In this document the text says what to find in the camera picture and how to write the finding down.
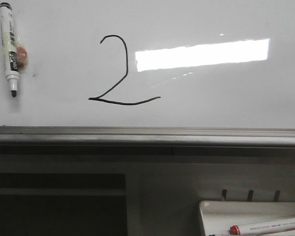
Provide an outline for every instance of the white tray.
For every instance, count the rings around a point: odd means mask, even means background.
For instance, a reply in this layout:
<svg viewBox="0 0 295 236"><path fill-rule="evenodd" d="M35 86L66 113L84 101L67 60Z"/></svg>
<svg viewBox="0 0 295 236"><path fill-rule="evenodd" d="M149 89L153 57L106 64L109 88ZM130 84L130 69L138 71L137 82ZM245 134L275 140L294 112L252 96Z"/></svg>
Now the white tray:
<svg viewBox="0 0 295 236"><path fill-rule="evenodd" d="M229 235L232 225L295 215L295 203L202 201L199 203L199 207L202 236ZM295 236L295 230L267 235Z"/></svg>

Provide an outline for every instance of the whiteboard marker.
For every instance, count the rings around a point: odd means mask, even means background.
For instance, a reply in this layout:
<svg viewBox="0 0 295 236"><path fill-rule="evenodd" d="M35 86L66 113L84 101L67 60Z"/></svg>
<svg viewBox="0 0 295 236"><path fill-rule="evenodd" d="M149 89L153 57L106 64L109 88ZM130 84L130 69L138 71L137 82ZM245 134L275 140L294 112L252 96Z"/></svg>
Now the whiteboard marker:
<svg viewBox="0 0 295 236"><path fill-rule="evenodd" d="M233 225L230 228L230 232L233 235L262 235L293 229L295 229L295 217L252 224Z"/></svg>
<svg viewBox="0 0 295 236"><path fill-rule="evenodd" d="M0 19L2 30L3 57L5 65L5 76L10 83L12 96L16 96L18 90L19 69L17 65L17 51L15 43L14 22L10 4L0 4Z"/></svg>

